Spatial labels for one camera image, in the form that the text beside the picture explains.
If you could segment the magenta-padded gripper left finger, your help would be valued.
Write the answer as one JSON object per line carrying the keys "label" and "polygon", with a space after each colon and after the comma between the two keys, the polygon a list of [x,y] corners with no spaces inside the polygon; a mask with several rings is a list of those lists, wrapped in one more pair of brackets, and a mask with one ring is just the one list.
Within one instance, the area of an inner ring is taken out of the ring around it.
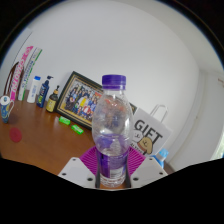
{"label": "magenta-padded gripper left finger", "polygon": [[90,148],[80,158],[72,157],[58,176],[84,188],[99,188],[96,148]]}

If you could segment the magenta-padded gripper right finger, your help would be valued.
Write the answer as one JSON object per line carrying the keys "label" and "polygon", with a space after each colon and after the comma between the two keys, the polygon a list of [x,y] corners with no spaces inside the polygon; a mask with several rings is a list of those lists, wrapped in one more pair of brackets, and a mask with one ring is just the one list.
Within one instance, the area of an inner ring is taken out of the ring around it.
{"label": "magenta-padded gripper right finger", "polygon": [[140,188],[167,176],[153,157],[145,157],[134,148],[129,149],[126,170],[126,187]]}

